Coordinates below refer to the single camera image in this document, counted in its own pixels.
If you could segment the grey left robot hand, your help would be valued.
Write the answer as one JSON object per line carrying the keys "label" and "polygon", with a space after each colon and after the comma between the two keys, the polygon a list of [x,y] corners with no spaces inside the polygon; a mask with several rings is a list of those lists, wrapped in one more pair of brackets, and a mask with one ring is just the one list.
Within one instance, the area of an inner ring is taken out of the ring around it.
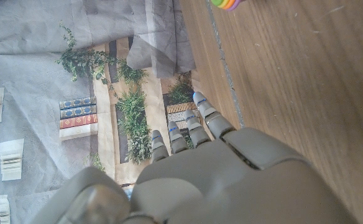
{"label": "grey left robot hand", "polygon": [[170,145],[152,133],[152,163],[126,194],[87,167],[61,187],[34,223],[355,223],[296,150],[253,128],[236,129],[200,93],[204,119],[185,112],[193,149],[177,125]]}

